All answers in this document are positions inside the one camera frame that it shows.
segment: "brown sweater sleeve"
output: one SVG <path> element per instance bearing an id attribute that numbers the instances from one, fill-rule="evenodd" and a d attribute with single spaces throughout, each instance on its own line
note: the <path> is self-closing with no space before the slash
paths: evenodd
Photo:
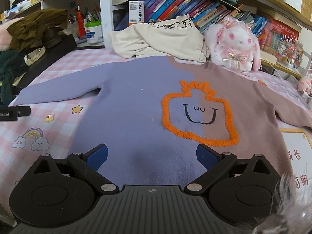
<path id="1" fill-rule="evenodd" d="M 259 85 L 258 89 L 263 97 L 274 106 L 275 112 L 283 122 L 312 129 L 312 117 L 306 110 L 265 86 Z"/>

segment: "purple sweater sleeve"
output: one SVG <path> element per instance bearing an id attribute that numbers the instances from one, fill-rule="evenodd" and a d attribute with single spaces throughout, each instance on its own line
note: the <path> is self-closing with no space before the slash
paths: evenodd
<path id="1" fill-rule="evenodd" d="M 101 88 L 101 84 L 107 79 L 108 71 L 113 65 L 116 65 L 116 63 L 87 68 L 28 86 L 21 90 L 14 102 L 14 106 L 57 102 L 80 97 L 90 91 Z"/>

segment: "blue label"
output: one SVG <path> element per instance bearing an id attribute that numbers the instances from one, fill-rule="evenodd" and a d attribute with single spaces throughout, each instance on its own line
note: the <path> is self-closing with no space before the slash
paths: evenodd
<path id="1" fill-rule="evenodd" d="M 86 33 L 85 33 L 87 39 L 94 38 L 94 35 L 95 35 L 95 34 L 96 34 L 95 32 L 86 32 Z"/>

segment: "star print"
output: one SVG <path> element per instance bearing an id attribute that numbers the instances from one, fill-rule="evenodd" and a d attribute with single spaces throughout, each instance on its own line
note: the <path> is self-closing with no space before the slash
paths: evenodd
<path id="1" fill-rule="evenodd" d="M 76 107 L 72 108 L 73 112 L 72 114 L 74 113 L 80 113 L 80 111 L 83 109 L 83 107 L 81 107 L 80 105 L 77 105 Z"/>

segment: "pink checkered tablecloth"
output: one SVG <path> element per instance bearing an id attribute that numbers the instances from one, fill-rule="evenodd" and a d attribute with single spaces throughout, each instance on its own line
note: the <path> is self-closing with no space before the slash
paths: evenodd
<path id="1" fill-rule="evenodd" d="M 72 51 L 51 65 L 31 84 L 37 84 L 62 75 L 80 71 L 99 64 L 125 62 L 114 51 L 108 49 L 90 49 Z M 306 108 L 294 85 L 280 80 L 264 72 L 240 74 L 249 80 L 266 84 L 271 90 L 283 95 L 292 102 Z M 53 103 L 30 105 L 32 114 L 18 118 L 18 122 L 0 122 L 0 204 L 8 211 L 8 199 L 11 191 L 34 161 L 48 152 L 54 158 L 66 158 L 77 125 L 93 101 L 96 93 L 88 93 L 82 97 Z M 80 113 L 73 113 L 72 108 L 80 105 Z M 54 114 L 53 122 L 46 122 L 48 115 Z M 279 126 L 292 127 L 281 121 Z M 48 148 L 36 150 L 32 148 L 35 139 L 48 138 Z"/>

